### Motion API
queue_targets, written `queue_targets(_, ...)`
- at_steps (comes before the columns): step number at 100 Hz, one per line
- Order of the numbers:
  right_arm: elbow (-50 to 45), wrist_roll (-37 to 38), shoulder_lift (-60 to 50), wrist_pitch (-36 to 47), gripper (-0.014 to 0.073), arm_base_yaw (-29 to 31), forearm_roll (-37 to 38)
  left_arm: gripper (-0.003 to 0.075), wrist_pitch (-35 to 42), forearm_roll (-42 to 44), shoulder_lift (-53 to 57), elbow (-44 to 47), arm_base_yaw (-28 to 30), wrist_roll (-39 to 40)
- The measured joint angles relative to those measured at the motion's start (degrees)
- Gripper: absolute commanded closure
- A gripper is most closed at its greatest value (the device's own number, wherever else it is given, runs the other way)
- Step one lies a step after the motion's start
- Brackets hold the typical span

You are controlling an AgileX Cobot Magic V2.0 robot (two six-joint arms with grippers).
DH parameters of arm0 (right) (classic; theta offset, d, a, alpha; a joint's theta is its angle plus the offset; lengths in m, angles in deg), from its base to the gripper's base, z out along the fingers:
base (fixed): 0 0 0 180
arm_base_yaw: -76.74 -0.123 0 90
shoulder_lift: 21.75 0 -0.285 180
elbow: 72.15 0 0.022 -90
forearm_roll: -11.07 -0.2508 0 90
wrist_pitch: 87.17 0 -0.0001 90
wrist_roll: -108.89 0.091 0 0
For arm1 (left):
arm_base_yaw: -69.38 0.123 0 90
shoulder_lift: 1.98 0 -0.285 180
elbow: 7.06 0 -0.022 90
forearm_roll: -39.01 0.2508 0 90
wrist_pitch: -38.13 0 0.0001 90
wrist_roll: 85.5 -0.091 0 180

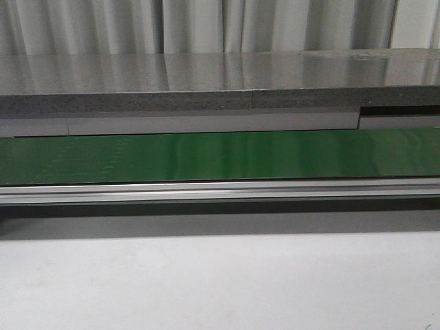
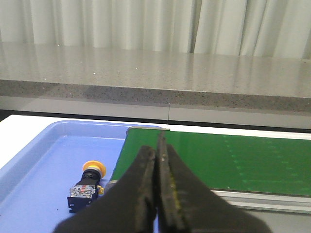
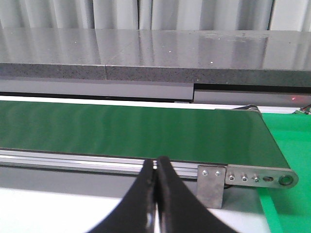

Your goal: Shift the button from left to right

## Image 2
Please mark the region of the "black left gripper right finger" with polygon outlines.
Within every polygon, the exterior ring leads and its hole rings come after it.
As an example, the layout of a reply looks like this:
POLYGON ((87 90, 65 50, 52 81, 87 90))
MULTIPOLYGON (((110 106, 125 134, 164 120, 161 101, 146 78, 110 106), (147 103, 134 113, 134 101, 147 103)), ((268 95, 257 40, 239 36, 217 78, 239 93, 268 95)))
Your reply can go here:
POLYGON ((267 224, 212 192, 158 135, 156 181, 162 233, 269 233, 267 224))

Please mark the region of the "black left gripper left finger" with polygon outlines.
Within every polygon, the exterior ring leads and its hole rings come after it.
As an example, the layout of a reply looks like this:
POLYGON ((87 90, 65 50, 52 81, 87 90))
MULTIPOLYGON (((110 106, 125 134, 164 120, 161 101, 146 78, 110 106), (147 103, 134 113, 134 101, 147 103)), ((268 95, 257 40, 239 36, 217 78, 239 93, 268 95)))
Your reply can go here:
POLYGON ((156 217, 156 152, 142 146, 133 163, 103 197, 59 223, 56 233, 151 233, 156 217))

